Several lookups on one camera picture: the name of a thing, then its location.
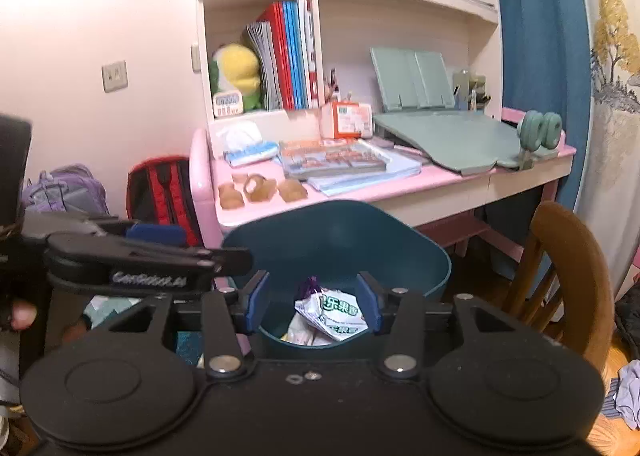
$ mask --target human hand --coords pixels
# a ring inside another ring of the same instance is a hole
[[[26,330],[36,320],[37,314],[38,311],[33,304],[16,299],[11,306],[11,327],[15,331]]]

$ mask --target purple backpack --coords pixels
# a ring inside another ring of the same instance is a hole
[[[22,201],[30,212],[109,213],[104,187],[80,164],[42,171],[37,183],[28,181]]]

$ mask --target green plush toy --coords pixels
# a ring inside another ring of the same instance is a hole
[[[222,46],[209,60],[211,96],[237,89],[245,111],[261,108],[260,62],[249,48],[240,44]]]

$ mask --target teal trash bin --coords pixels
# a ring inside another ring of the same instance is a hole
[[[280,340],[295,313],[298,285],[309,276],[355,295],[356,275],[368,271],[383,287],[414,289],[437,301],[451,271],[439,245],[359,201],[327,201],[252,221],[229,233],[223,246],[244,246],[254,255],[252,272],[234,277],[238,288],[258,269],[271,274],[270,305],[251,338],[256,356],[269,359],[369,358],[380,346],[369,331],[331,346]]]

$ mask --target orange box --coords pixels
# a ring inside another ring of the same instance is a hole
[[[358,102],[325,103],[320,109],[320,136],[323,138],[371,138],[371,106]]]

